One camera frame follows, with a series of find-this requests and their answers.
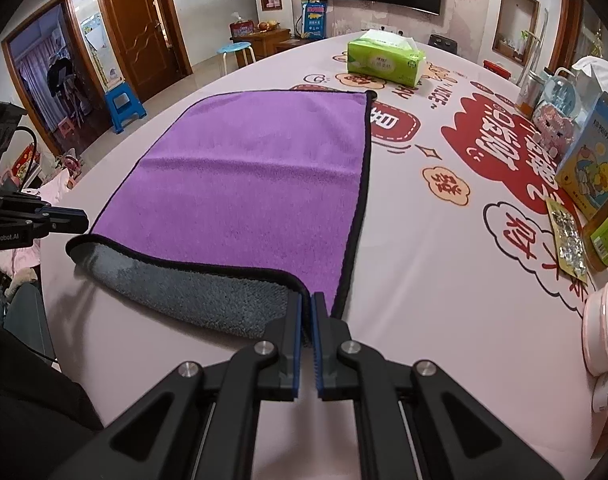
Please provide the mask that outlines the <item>purple and grey towel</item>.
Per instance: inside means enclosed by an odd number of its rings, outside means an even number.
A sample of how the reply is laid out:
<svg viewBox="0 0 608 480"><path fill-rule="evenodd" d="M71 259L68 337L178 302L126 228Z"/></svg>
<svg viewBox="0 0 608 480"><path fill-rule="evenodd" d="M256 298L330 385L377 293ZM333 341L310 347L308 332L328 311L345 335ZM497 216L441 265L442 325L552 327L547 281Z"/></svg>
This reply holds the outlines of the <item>purple and grey towel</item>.
<svg viewBox="0 0 608 480"><path fill-rule="evenodd" d="M320 292L341 316L365 218L372 91L216 94L136 162L75 264L154 312L256 338L287 297Z"/></svg>

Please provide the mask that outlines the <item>pink cloth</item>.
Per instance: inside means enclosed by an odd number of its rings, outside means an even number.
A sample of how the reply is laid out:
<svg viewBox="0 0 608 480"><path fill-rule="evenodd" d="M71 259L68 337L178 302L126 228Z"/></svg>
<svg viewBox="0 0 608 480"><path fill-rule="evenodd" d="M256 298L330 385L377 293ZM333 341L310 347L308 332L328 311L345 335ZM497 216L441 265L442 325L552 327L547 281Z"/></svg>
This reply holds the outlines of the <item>pink cloth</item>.
<svg viewBox="0 0 608 480"><path fill-rule="evenodd" d="M51 206L57 206L70 190L71 174L61 169L40 188L28 188L25 194L34 196ZM21 285L38 282L40 257L40 239L26 236L9 249L0 251L0 297L10 301Z"/></svg>

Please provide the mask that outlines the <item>blue plastic step stool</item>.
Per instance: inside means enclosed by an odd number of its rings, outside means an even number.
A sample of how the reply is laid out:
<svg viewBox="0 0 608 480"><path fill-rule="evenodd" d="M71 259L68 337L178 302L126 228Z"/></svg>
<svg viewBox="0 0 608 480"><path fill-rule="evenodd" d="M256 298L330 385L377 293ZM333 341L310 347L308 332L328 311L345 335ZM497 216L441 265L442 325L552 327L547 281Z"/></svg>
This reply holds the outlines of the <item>blue plastic step stool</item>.
<svg viewBox="0 0 608 480"><path fill-rule="evenodd" d="M144 106L126 81L122 81L109 91L106 91L104 97L106 98L106 108L109 111L115 133L122 133L124 131L123 124L127 119L133 117L142 119L147 116Z"/></svg>

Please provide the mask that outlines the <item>light blue round stool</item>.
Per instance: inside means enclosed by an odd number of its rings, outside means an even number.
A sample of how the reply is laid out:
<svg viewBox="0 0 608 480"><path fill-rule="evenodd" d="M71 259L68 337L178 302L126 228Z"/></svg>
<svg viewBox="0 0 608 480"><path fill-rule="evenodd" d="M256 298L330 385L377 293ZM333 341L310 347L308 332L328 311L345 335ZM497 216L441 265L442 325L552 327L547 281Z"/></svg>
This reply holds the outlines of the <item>light blue round stool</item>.
<svg viewBox="0 0 608 480"><path fill-rule="evenodd" d="M237 41L231 42L230 44L225 44L223 47L220 47L217 50L217 54L221 59L221 68L223 69L224 75L229 73L228 56L237 55L238 53L241 53L243 56L244 66L249 64L249 61L252 61L253 63L256 62L256 55L252 44L249 41Z"/></svg>

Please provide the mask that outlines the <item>red tissue box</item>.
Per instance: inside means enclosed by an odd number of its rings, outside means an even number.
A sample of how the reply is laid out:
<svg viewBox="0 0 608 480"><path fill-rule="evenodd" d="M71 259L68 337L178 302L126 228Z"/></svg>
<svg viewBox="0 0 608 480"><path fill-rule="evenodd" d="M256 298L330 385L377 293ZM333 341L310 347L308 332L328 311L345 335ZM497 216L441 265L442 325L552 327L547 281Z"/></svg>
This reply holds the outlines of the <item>red tissue box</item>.
<svg viewBox="0 0 608 480"><path fill-rule="evenodd" d="M255 32L255 23L253 20L242 18L238 12L233 12L231 18L232 22L229 24L229 29L232 38L249 36Z"/></svg>

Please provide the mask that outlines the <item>brown wooden side cabinet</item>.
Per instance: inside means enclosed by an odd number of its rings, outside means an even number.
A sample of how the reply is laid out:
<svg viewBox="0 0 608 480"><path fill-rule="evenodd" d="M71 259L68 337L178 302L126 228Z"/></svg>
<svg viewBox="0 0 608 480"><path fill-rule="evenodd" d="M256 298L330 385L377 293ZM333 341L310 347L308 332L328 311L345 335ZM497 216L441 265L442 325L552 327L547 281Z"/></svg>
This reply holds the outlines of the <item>brown wooden side cabinet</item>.
<svg viewBox="0 0 608 480"><path fill-rule="evenodd" d="M249 42L254 52L255 58L252 58L249 50L237 52L235 60L238 67L242 68L247 64L252 64L253 61L261 61L277 53L277 44L288 40L292 37L291 31L288 28L275 28L267 30L267 32L252 32L252 34L244 34L231 36L233 42Z"/></svg>

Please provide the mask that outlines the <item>fruit plate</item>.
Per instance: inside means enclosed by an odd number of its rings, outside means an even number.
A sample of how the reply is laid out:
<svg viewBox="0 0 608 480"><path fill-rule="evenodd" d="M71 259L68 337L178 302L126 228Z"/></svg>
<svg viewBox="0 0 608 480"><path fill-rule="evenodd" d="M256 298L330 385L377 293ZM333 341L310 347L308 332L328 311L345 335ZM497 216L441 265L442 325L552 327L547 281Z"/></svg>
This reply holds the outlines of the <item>fruit plate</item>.
<svg viewBox="0 0 608 480"><path fill-rule="evenodd" d="M261 21L256 25L257 32L271 32L279 27L277 21Z"/></svg>

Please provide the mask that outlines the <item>green labelled amber bottle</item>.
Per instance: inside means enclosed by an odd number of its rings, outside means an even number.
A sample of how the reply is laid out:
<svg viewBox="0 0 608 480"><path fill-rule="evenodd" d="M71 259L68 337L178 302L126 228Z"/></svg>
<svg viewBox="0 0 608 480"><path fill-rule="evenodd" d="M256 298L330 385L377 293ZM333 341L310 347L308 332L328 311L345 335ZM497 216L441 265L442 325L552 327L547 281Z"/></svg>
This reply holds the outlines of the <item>green labelled amber bottle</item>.
<svg viewBox="0 0 608 480"><path fill-rule="evenodd" d="M608 200L582 228L584 252L593 272L608 268Z"/></svg>

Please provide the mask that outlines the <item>blue yellow cartoon box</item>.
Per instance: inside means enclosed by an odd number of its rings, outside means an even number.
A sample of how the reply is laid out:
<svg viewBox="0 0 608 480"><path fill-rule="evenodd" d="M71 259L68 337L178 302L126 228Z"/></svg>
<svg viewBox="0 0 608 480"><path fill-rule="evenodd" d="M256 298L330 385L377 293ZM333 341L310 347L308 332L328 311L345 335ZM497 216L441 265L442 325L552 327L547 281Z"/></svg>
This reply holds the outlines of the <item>blue yellow cartoon box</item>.
<svg viewBox="0 0 608 480"><path fill-rule="evenodd" d="M594 104L555 179L590 220L608 199L608 93Z"/></svg>

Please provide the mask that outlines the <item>pink cartoon figure toy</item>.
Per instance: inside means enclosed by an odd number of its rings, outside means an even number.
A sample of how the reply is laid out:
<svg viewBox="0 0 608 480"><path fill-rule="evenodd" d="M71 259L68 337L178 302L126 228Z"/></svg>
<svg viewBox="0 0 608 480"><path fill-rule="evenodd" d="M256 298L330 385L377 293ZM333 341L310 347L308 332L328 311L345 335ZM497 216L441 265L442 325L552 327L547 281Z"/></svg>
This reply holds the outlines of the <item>pink cartoon figure toy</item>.
<svg viewBox="0 0 608 480"><path fill-rule="evenodd" d="M568 117L548 102L541 102L532 114L538 143L554 162L560 162L574 140L574 126Z"/></svg>

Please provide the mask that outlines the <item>green tissue pack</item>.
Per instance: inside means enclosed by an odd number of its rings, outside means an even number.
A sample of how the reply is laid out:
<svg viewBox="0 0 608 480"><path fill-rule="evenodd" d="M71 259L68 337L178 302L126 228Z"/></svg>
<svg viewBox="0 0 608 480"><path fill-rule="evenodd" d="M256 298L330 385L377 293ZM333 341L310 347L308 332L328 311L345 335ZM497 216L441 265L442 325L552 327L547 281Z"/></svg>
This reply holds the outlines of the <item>green tissue pack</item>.
<svg viewBox="0 0 608 480"><path fill-rule="evenodd" d="M415 88L426 69L426 54L415 40L369 29L347 44L347 70Z"/></svg>

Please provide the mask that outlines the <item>red basket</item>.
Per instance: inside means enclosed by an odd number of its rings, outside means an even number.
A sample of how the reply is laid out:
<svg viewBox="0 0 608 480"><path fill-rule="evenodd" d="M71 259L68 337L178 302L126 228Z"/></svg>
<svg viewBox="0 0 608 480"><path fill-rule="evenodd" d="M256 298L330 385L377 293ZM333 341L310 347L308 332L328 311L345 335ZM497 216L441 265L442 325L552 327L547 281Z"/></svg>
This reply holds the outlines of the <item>red basket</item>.
<svg viewBox="0 0 608 480"><path fill-rule="evenodd" d="M512 77L509 70L507 70L506 68L504 68L503 66L501 66L495 62L491 62L489 60L484 60L484 61L482 61L482 66L484 66L486 68L486 70L490 70L490 72L493 72L494 74L496 74L506 80L510 80Z"/></svg>

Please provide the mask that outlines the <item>clear glass jug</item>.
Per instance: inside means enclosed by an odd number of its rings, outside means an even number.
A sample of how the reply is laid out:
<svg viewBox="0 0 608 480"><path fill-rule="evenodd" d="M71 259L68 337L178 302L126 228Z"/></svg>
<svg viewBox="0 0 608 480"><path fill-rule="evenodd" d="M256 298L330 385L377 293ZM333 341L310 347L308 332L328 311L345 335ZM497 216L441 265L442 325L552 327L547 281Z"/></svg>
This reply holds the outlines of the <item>clear glass jug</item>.
<svg viewBox="0 0 608 480"><path fill-rule="evenodd" d="M563 116L574 120L581 109L575 82L576 76L571 70L559 67L544 85L541 101L552 105Z"/></svg>

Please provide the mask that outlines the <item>black space heater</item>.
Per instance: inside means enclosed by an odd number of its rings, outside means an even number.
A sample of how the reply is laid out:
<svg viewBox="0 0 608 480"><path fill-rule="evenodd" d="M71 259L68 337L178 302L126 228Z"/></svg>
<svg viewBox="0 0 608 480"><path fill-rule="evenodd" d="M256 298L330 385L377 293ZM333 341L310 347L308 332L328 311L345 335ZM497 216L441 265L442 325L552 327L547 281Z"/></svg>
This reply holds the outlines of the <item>black space heater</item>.
<svg viewBox="0 0 608 480"><path fill-rule="evenodd" d="M458 54L458 43L455 40L441 35L432 34L429 38L429 45L454 55Z"/></svg>

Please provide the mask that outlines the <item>white plastic bag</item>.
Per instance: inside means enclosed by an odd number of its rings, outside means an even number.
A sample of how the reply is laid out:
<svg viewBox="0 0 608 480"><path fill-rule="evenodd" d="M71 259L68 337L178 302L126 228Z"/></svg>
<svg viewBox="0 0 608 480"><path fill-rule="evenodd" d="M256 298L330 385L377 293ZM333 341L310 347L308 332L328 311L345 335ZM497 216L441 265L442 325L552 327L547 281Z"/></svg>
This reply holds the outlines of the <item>white plastic bag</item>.
<svg viewBox="0 0 608 480"><path fill-rule="evenodd" d="M608 94L608 61L596 56L584 56L572 66L576 89L582 108L590 112L603 92Z"/></svg>

